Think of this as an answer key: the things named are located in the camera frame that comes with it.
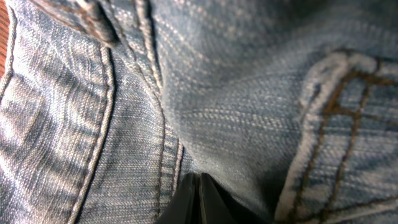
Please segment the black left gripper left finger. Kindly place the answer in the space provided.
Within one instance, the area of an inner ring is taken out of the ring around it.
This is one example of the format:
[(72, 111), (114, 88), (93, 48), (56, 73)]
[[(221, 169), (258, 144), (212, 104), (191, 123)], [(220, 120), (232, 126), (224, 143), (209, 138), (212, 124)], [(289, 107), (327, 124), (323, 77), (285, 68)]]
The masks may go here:
[(199, 176), (194, 173), (187, 174), (155, 224), (198, 224), (198, 188)]

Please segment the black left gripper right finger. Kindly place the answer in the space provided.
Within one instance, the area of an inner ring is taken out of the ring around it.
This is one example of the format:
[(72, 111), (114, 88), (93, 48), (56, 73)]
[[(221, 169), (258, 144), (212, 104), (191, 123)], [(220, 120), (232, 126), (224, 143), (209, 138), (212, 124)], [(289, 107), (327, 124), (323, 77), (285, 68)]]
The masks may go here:
[(201, 174), (200, 211), (202, 223), (206, 224), (261, 224), (259, 218), (248, 208), (235, 201), (215, 180)]

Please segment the light blue denim shorts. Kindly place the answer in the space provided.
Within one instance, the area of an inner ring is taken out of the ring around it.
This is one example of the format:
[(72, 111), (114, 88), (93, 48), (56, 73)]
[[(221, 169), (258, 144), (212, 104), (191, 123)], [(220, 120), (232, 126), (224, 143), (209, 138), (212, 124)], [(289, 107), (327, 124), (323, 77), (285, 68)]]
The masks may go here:
[(2, 223), (397, 222), (397, 2), (6, 3)]

